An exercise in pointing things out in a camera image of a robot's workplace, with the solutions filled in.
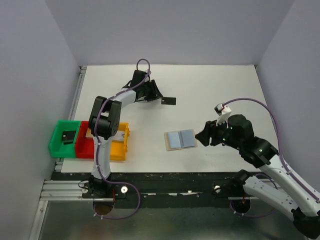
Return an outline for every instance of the blue pad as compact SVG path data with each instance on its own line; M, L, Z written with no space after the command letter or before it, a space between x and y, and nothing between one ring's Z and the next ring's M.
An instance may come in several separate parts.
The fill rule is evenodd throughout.
M195 136L192 130L168 132L168 140L171 149L196 146Z

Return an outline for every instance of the green bin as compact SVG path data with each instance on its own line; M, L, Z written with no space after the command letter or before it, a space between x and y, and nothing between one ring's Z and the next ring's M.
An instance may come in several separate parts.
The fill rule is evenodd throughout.
M53 158L75 158L75 144L79 132L81 121L59 120L54 129L49 149ZM64 144L62 133L64 131L76 131L73 143Z

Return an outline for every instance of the plastic bin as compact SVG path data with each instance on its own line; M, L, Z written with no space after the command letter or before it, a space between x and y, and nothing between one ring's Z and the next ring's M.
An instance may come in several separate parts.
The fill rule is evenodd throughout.
M54 129L49 149L53 158L75 158L75 144L79 133L81 121L59 120ZM76 131L73 143L64 144L62 134L64 131Z
M86 138L88 121L82 121L75 143L75 156L79 159L93 159L95 157L95 146L92 138ZM124 161L126 160L126 153L128 151L128 136L130 135L129 124L121 122L119 124L119 131L124 131L124 142L112 141L110 160Z

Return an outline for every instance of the wall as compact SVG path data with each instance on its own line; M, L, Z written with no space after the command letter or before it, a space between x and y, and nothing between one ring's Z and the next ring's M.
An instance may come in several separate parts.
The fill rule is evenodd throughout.
M0 233L26 240L79 68L43 0L1 1L0 29Z
M320 1L296 0L257 67L284 156L320 191Z
M293 0L46 0L80 65L257 64Z

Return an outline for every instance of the white table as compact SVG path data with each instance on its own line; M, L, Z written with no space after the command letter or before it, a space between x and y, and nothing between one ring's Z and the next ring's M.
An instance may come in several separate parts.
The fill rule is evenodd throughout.
M97 96L110 97L120 91L133 75L135 65L88 66L74 120L88 121ZM120 121L128 122L130 137L126 161L111 162L112 172L237 172L256 171L238 151L227 146L167 151L164 133L194 129L202 131L206 121L217 119L214 107L240 97L265 98L253 65L152 65L155 79L165 97L176 97L176 105L161 105L160 100L137 102L122 109ZM252 122L256 136L277 139L268 112L254 102L231 103L233 114L243 114ZM92 159L65 158L61 172L89 173Z

